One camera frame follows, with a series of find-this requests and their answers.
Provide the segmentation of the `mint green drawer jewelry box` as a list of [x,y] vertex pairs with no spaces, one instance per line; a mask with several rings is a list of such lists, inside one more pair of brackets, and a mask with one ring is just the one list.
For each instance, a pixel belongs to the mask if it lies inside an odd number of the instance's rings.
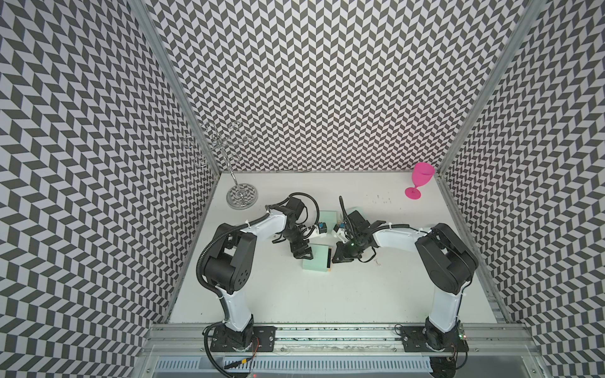
[[321,210],[319,222],[325,223],[327,229],[333,229],[338,222],[338,212],[335,210]]

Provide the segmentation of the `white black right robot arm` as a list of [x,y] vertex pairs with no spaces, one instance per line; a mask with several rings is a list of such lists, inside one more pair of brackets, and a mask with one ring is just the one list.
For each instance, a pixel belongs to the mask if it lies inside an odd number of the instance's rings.
[[432,309],[423,329],[425,345],[431,351],[444,351],[463,341],[459,311],[478,261],[458,234],[445,223],[438,223],[428,231],[385,220],[371,223],[357,210],[348,213],[342,197],[339,204],[345,240],[337,242],[332,263],[360,261],[366,264],[375,259],[379,248],[417,250],[435,287]]

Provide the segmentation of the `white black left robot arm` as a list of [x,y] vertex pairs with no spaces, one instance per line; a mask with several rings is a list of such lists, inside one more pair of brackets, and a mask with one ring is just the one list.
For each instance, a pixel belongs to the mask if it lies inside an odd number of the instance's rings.
[[266,206],[266,212],[259,218],[242,225],[220,225],[196,263],[198,282],[214,293],[222,305],[224,320],[218,323],[217,330],[236,351],[245,351],[253,343],[254,316],[240,291],[250,278],[257,242],[278,235],[289,243],[295,259],[314,258],[309,245],[313,230],[299,223],[301,214],[308,211],[301,198],[312,201],[315,221],[319,222],[320,207],[315,198],[294,192]]

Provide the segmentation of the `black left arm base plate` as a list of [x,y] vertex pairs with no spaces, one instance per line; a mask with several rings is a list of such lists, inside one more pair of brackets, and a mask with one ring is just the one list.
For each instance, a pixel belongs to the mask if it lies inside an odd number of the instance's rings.
[[273,352],[277,328],[253,326],[235,332],[224,325],[218,326],[210,337],[212,352]]

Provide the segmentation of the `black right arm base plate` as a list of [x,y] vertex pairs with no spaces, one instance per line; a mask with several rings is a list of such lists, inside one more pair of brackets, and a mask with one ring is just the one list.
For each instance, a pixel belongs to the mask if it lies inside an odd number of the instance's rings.
[[469,346],[466,336],[457,327],[449,332],[433,327],[402,326],[396,327],[396,334],[400,337],[406,352],[468,352]]

